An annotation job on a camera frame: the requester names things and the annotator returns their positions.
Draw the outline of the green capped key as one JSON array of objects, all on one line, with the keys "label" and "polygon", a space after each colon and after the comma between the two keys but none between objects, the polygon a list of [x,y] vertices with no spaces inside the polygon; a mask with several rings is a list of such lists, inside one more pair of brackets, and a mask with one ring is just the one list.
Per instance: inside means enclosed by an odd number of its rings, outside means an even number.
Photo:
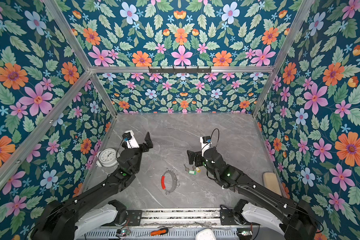
[{"label": "green capped key", "polygon": [[186,173],[188,173],[188,174],[190,174],[190,175],[196,175],[196,174],[197,174],[196,171],[191,170],[188,166],[184,165],[184,167],[185,167]]}]

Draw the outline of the metal keyring disc red grip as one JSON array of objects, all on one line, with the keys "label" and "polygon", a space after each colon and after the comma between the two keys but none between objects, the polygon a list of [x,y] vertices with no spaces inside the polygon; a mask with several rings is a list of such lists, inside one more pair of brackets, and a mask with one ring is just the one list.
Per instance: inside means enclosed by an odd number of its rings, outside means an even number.
[{"label": "metal keyring disc red grip", "polygon": [[180,182],[178,174],[175,169],[167,169],[161,176],[161,187],[166,195],[173,193],[178,187]]}]

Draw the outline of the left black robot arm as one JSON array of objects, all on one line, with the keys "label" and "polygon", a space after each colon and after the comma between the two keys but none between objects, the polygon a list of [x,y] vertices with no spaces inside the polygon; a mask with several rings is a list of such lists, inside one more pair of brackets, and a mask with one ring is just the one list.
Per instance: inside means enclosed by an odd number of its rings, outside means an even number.
[{"label": "left black robot arm", "polygon": [[115,220],[124,223],[127,217],[124,204],[110,201],[98,210],[95,207],[131,185],[140,171],[143,153],[153,146],[150,134],[146,134],[144,143],[135,148],[125,147],[117,159],[118,167],[105,180],[67,201],[50,202],[31,231],[31,239],[76,240]]}]

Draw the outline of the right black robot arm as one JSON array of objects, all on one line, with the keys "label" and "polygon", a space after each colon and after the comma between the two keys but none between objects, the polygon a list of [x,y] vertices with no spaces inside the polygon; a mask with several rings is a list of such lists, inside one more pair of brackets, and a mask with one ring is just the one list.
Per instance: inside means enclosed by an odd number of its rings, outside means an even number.
[{"label": "right black robot arm", "polygon": [[207,177],[222,189],[237,192],[246,200],[233,209],[238,221],[256,223],[282,234],[286,240],[312,240],[320,222],[314,218],[309,204],[285,198],[251,179],[240,169],[226,164],[216,148],[187,151],[189,163],[204,166]]}]

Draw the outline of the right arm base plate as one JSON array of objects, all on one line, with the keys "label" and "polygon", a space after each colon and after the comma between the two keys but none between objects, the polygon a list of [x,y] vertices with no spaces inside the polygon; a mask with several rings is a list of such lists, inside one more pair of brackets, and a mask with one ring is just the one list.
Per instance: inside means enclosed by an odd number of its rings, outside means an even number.
[{"label": "right arm base plate", "polygon": [[220,221],[222,226],[244,225],[246,223],[241,215],[225,205],[220,205]]}]

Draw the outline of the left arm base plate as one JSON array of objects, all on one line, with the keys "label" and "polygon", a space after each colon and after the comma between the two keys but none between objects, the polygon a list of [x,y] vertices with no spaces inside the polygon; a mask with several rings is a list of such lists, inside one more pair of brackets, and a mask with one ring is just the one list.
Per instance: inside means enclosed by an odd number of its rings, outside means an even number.
[{"label": "left arm base plate", "polygon": [[122,210],[115,218],[115,225],[117,226],[139,226],[142,220],[142,210]]}]

